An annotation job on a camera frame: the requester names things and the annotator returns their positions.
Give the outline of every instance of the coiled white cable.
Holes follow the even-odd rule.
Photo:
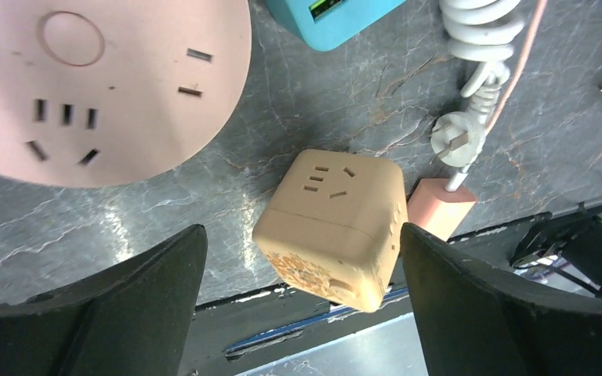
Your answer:
[[[520,0],[440,0],[444,28],[451,36],[448,50],[460,59],[480,62],[462,88],[464,98],[472,96],[490,78],[501,86],[510,71],[502,63],[513,55],[511,42],[524,27],[515,11]]]

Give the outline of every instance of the teal box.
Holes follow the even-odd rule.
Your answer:
[[[343,44],[405,0],[267,0],[274,19],[317,51]]]

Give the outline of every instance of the pink wire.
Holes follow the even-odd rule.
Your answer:
[[[530,55],[531,47],[534,44],[534,39],[536,38],[536,32],[539,30],[539,25],[541,24],[541,19],[543,17],[543,13],[546,11],[546,3],[547,0],[538,0],[536,3],[536,9],[534,10],[534,16],[531,18],[530,27],[528,29],[527,35],[525,35],[525,41],[523,43],[523,48],[520,51],[520,59],[518,59],[518,64],[516,65],[516,70],[513,72],[513,78],[511,79],[511,83],[509,87],[506,88],[506,91],[502,95],[497,107],[495,108],[495,112],[493,112],[490,120],[486,124],[486,134],[490,133],[492,127],[495,126],[499,115],[502,113],[504,109],[504,105],[506,101],[511,96],[513,89],[516,87],[516,84],[520,80],[520,76],[523,74],[523,70],[525,69],[525,65],[528,63],[528,58]]]

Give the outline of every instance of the outlet hole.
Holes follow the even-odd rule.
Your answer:
[[[40,147],[37,141],[29,141],[27,145],[29,146],[29,149],[31,149],[33,154],[35,154],[35,156],[38,157],[38,160],[40,162],[47,160],[47,154],[45,154],[45,151],[42,149],[42,147]]]
[[[341,197],[341,196],[346,196],[347,192],[343,191],[343,192],[338,192],[338,193],[331,193],[328,195],[328,198],[336,198],[336,197]]]
[[[89,108],[89,119],[86,121],[87,129],[96,129],[96,123],[98,121],[98,110],[95,108]]]
[[[201,92],[199,90],[189,89],[189,88],[184,88],[182,86],[179,86],[179,92],[181,94],[186,94],[189,96],[196,96],[197,98],[201,98]]]
[[[81,161],[79,161],[79,164],[84,166],[88,165],[89,163],[91,163],[93,158],[95,158],[96,155],[98,155],[98,153],[99,151],[97,149],[92,149],[82,158]]]
[[[45,121],[47,101],[44,99],[35,100],[35,120]]]
[[[188,55],[190,57],[194,57],[195,59],[208,61],[210,63],[211,63],[211,59],[213,59],[213,55],[209,55],[206,52],[197,51],[196,49],[188,49],[186,51],[186,55]]]
[[[70,125],[72,123],[72,105],[63,105],[63,125]]]

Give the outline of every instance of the gray marble surface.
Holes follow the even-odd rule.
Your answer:
[[[532,3],[521,10],[530,14]],[[98,190],[0,178],[0,302],[86,277],[193,223],[210,241],[200,303],[277,282],[250,233],[306,148],[391,158],[408,190],[448,174],[431,164],[429,130],[459,108],[472,66],[445,52],[437,2],[408,0],[325,53],[278,26],[263,0],[251,14],[241,102],[189,161]],[[527,71],[467,179],[481,202],[459,233],[602,196],[600,84],[602,1],[550,2]]]

